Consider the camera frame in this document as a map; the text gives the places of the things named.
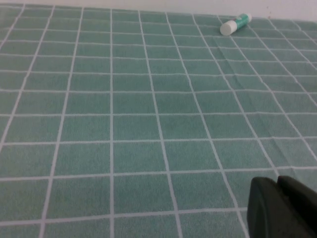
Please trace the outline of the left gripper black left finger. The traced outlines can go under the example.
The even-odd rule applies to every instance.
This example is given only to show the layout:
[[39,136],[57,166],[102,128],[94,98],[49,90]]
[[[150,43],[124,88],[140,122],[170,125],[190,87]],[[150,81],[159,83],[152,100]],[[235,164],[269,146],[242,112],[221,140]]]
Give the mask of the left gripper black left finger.
[[270,178],[252,179],[247,223],[251,238],[305,237],[305,227],[299,214]]

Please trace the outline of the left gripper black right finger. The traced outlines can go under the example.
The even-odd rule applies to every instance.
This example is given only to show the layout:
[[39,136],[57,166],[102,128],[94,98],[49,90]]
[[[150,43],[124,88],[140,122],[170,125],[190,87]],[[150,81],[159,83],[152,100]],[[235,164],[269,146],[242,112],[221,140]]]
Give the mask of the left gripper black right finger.
[[297,219],[311,235],[317,237],[317,193],[290,176],[279,176],[277,185],[288,199]]

